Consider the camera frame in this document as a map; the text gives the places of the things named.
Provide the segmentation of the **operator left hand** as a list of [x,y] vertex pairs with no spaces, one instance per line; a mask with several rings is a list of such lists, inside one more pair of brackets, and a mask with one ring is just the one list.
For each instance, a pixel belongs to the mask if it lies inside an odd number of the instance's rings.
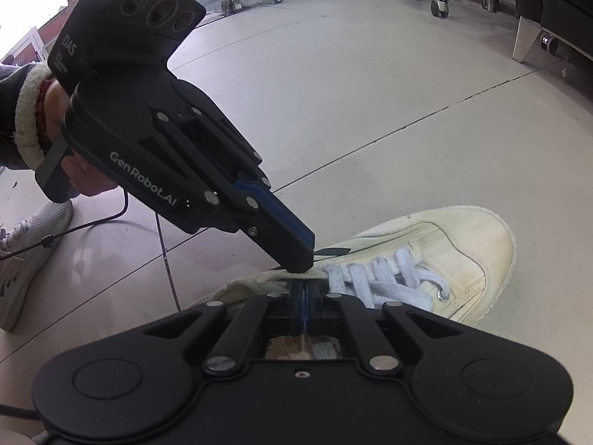
[[[44,129],[49,140],[53,141],[60,134],[68,105],[68,94],[55,79],[51,79],[43,101]],[[93,197],[117,188],[116,183],[106,178],[79,154],[66,156],[60,164],[72,187],[86,197]]]

